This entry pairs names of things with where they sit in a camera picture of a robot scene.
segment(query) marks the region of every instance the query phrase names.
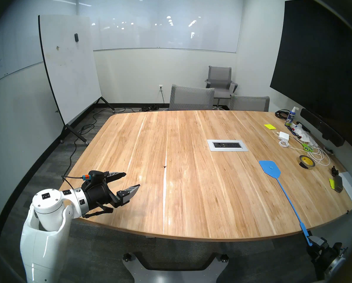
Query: whiteboard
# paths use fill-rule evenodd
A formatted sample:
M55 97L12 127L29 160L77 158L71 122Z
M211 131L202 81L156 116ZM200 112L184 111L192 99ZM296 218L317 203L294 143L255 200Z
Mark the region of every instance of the whiteboard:
M79 6L79 15L91 19L94 50L181 48L236 52L237 49L243 0L79 2L84 3Z
M0 79L42 62L39 14L75 15L76 0L14 0L0 18Z
M90 21L76 15L40 15L39 21L50 86L62 120L67 124L101 97Z

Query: scissors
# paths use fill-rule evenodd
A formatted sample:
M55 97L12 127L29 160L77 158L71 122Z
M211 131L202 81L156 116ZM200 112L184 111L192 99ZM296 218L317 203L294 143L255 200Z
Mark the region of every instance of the scissors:
M301 141L299 141L297 138L294 138L295 140L297 140L299 143L301 143L301 145L303 146L303 150L305 150L306 152L314 152L313 149L311 149L311 147L309 147L307 144L302 143Z

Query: wooden tabletop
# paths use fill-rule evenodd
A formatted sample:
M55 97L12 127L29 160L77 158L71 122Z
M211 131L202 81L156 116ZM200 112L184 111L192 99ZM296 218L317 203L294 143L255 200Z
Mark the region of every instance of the wooden tabletop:
M109 183L115 194L140 184L130 202L87 220L105 227L186 240L258 240L300 232L277 181L260 160L272 160L280 182L307 229L352 209L345 189L332 190L333 165L299 166L302 151L282 148L264 124L287 130L272 112L163 111L111 116L85 149L70 176L90 170L126 172ZM248 152L211 152L207 139L243 140ZM290 145L302 146L291 138ZM70 179L73 187L81 180ZM63 183L61 190L69 189Z

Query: mesh chair back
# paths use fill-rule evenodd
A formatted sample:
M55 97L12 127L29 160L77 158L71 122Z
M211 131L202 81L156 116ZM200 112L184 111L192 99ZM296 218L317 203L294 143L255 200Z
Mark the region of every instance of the mesh chair back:
M231 111L269 111L269 96L250 97L232 95Z
M209 66L208 81L212 88L230 89L231 84L231 67L212 67Z
M194 88L173 84L170 111L193 111L213 109L214 88Z

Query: floor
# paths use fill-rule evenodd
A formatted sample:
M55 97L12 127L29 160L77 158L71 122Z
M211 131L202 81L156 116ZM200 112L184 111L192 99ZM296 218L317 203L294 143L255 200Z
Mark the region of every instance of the floor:
M78 126L92 123L93 112ZM105 121L112 115L107 109L95 116L95 127L84 136L91 141ZM0 251L14 270L23 278L25 271L20 256L20 238L32 197L46 188L58 189L61 174L69 165L76 137L69 134L32 177L16 201L0 238ZM82 141L72 165L85 149ZM123 265L122 255L132 252L148 269L204 268L212 253L227 254L229 263L217 282L313 282L315 271L306 253L302 234L271 240L212 243L181 241L165 238L146 238L112 229L72 221L67 258L61 273L61 283L69 282L134 282Z

